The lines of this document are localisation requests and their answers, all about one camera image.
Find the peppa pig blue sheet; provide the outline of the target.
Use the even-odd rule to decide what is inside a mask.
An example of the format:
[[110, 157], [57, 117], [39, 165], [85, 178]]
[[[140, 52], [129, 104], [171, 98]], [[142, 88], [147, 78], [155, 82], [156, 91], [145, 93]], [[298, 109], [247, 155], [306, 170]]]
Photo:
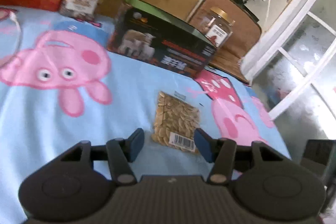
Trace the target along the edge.
[[106, 50], [110, 18], [80, 22], [56, 12], [1, 7], [1, 223], [22, 223], [21, 182], [76, 143], [145, 132], [132, 166], [144, 174], [207, 176], [197, 154], [154, 143], [158, 94], [196, 107], [200, 126], [221, 133], [209, 92], [193, 79]]

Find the pumpkin seed clear bag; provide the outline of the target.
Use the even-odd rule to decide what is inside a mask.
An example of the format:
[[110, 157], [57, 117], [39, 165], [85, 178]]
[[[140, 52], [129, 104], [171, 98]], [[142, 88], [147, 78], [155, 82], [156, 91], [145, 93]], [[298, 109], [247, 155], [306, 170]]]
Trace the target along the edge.
[[197, 108], [160, 91], [151, 139], [162, 146], [198, 153], [194, 131], [199, 127], [199, 122], [200, 112]]

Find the brown seat cushion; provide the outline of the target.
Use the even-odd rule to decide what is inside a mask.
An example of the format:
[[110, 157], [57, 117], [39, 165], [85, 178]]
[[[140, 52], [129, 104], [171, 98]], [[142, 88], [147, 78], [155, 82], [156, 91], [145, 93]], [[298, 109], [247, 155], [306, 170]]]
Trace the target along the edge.
[[235, 23], [232, 35], [214, 55], [210, 65], [247, 84], [248, 80], [241, 73], [240, 64], [261, 37], [259, 19], [239, 0], [202, 0], [191, 14], [188, 23], [196, 27], [201, 22], [201, 16], [212, 7], [218, 7], [226, 12]]

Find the black wool product box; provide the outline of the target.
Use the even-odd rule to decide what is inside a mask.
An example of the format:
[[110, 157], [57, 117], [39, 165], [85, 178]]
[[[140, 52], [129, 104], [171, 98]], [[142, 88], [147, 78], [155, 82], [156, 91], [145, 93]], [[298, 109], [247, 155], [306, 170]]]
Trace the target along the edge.
[[191, 78], [216, 52], [193, 26], [141, 0], [123, 0], [107, 48]]

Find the white window frame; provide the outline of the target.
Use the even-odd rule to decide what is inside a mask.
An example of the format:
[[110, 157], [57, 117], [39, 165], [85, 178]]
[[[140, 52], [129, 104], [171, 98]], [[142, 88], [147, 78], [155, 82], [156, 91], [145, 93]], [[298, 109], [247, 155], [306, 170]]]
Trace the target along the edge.
[[259, 42], [244, 57], [241, 72], [253, 81], [277, 56], [284, 57], [301, 75], [294, 89], [269, 111], [277, 119], [312, 88], [331, 114], [335, 96], [323, 90], [318, 76], [335, 56], [335, 28], [311, 12], [317, 0], [292, 0]]

